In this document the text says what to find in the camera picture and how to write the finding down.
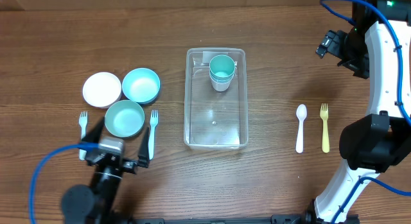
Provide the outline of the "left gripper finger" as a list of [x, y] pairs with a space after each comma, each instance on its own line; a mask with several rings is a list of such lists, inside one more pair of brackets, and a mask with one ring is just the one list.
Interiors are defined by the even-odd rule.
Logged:
[[105, 127], [105, 118], [102, 117], [94, 128], [86, 133], [85, 137], [81, 138], [81, 143], [95, 143], [98, 144], [101, 138], [103, 128]]
[[149, 157], [149, 141], [150, 129], [147, 127], [146, 131], [143, 136], [143, 140], [139, 149], [138, 153], [138, 163], [137, 165], [141, 168], [148, 168], [150, 164], [150, 157]]

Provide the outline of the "grey-green bowl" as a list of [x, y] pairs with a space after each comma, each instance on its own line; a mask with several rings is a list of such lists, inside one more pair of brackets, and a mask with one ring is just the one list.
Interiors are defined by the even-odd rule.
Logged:
[[138, 103], [121, 100], [115, 102], [106, 111], [105, 128], [113, 136], [128, 138], [141, 131], [144, 120], [144, 110]]

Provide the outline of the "light blue bowl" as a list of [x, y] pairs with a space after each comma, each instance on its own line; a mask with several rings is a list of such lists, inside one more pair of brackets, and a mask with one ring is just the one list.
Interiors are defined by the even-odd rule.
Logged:
[[131, 70], [123, 79], [123, 94], [131, 101], [145, 105], [159, 95], [161, 81], [156, 72], [149, 68]]

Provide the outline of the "pink cup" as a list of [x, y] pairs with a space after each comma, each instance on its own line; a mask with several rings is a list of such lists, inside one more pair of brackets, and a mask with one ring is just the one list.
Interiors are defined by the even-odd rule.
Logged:
[[214, 90], [218, 92], [223, 92], [229, 88], [230, 82], [219, 83], [219, 82], [212, 81], [211, 85], [213, 86]]

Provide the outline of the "blue cup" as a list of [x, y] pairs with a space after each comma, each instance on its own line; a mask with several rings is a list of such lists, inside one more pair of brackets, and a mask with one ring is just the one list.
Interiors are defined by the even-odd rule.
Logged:
[[210, 75], [210, 78], [212, 79], [212, 81], [216, 82], [216, 83], [221, 83], [221, 84], [225, 84], [225, 83], [229, 83], [231, 82], [231, 80], [234, 78], [234, 76], [230, 76], [228, 78], [224, 78], [224, 79], [217, 79], [215, 78], [213, 75]]

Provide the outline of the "green cup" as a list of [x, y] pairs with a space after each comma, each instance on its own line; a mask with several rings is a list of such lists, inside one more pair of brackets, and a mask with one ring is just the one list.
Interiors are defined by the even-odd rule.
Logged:
[[235, 62], [228, 55], [216, 55], [210, 63], [209, 68], [211, 75], [217, 80], [226, 80], [235, 72]]

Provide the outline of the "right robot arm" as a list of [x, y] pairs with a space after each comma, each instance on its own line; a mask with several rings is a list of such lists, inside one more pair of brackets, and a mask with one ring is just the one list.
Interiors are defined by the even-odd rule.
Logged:
[[358, 223], [349, 215], [356, 199], [410, 153], [410, 0], [348, 1], [351, 30], [327, 32], [316, 52], [368, 79], [369, 104], [363, 118], [343, 129], [340, 165], [303, 223]]

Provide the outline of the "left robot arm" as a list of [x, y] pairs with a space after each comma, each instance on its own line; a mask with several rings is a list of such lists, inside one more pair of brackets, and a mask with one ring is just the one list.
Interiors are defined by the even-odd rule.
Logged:
[[122, 139], [102, 136], [105, 119], [81, 138], [81, 144], [97, 144], [88, 150], [85, 160], [95, 171], [89, 185], [74, 185], [61, 199], [61, 210], [65, 223], [137, 223], [131, 215], [112, 210], [116, 193], [124, 173], [136, 174], [138, 167], [148, 168], [150, 164], [147, 129], [138, 153], [138, 159], [124, 156], [125, 144]]

